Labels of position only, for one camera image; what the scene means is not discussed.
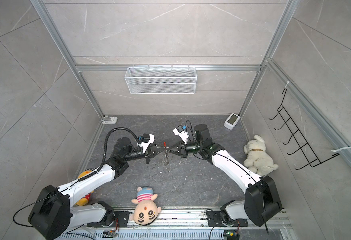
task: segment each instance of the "floor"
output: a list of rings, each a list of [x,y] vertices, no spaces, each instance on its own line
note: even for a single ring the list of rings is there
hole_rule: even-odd
[[[172,130],[188,119],[193,126],[206,124],[213,141],[221,144],[236,160],[246,159],[245,132],[240,124],[233,130],[224,127],[226,115],[120,115],[116,124],[105,125],[93,151],[88,168],[99,166],[102,160],[106,134],[115,127],[127,127],[137,136],[152,133],[155,144],[165,141],[170,146],[181,139]],[[109,138],[107,157],[120,137],[132,138],[129,133],[117,131]],[[223,171],[206,160],[193,155],[181,159],[169,154],[165,164],[164,153],[149,164],[144,159],[129,161],[129,168],[117,179],[100,186],[92,193],[91,201],[105,201],[111,206],[131,207],[137,187],[150,186],[158,194],[158,206],[222,206],[230,200],[243,200],[245,195]]]

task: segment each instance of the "wire basket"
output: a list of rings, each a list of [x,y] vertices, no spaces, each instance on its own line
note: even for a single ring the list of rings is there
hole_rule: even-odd
[[[195,93],[195,67],[130,67],[125,80],[131,94]]]

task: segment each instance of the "robotic arm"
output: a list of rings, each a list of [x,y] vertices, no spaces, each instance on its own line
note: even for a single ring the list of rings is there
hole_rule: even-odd
[[[221,218],[225,222],[247,218],[255,225],[262,226],[282,209],[274,181],[268,176],[261,177],[251,172],[230,156],[221,145],[214,143],[205,124],[194,127],[193,141],[190,143],[186,127],[179,126],[173,132],[182,141],[168,149],[153,145],[153,134],[143,134],[141,138],[137,138],[137,148],[133,147],[129,138],[122,137],[115,144],[110,158],[104,161],[107,135],[101,169],[57,188],[52,185],[45,187],[29,215],[29,223],[46,239],[55,239],[67,228],[86,223],[109,226],[114,219],[113,208],[106,203],[98,202],[82,207],[74,207],[74,204],[97,187],[120,176],[128,168],[128,161],[145,158],[148,164],[151,158],[162,151],[181,158],[187,157],[189,153],[199,153],[203,159],[223,170],[237,183],[245,193],[245,200],[231,201],[221,207]]]

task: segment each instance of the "gray tile wall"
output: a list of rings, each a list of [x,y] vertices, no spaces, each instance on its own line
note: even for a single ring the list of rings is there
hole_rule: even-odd
[[[0,0],[0,239],[41,237],[12,216],[73,178],[98,122],[29,0]]]
[[[274,60],[351,142],[351,1],[302,0],[279,43]],[[283,88],[283,84],[267,72],[253,97],[254,104],[245,113],[245,126],[250,134],[261,131],[270,143],[278,144],[310,208],[311,212],[303,208],[296,211],[298,215],[289,215],[298,237],[351,239],[351,169],[341,157],[314,168],[294,169],[303,166],[305,158],[299,152],[291,156],[286,154],[297,150],[298,146],[293,141],[282,144],[290,135],[286,126],[274,130],[283,124],[281,118],[269,120],[277,113]],[[332,145],[289,94],[284,103],[318,157],[329,158]],[[253,120],[257,112],[265,123]],[[268,151],[280,161],[276,148]],[[276,178],[286,177],[281,169],[272,174]],[[285,205],[291,205],[294,200],[286,201]],[[308,225],[313,221],[301,222],[301,216],[310,213],[322,233],[308,231],[318,229]]]
[[[77,64],[93,65],[260,64],[286,6],[283,0],[45,2]],[[123,72],[84,72],[107,114],[237,113],[254,75],[198,72],[195,94],[139,96],[129,93]]]

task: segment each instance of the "yellow plush toy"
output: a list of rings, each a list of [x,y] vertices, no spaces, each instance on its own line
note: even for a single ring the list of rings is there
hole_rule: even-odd
[[[81,173],[78,178],[82,178],[83,176],[91,173],[92,171],[90,169],[87,169],[85,170],[83,173]],[[89,199],[90,199],[90,194],[87,194],[86,196],[84,196],[83,198],[79,199],[78,202],[77,202],[77,205],[78,206],[83,206],[83,205],[86,205],[88,202],[89,202]]]
[[[149,225],[152,223],[161,212],[161,207],[157,207],[154,200],[158,194],[153,194],[153,189],[150,187],[138,187],[137,199],[132,199],[131,202],[137,204],[134,214],[129,216],[130,220],[134,220],[139,225]]]

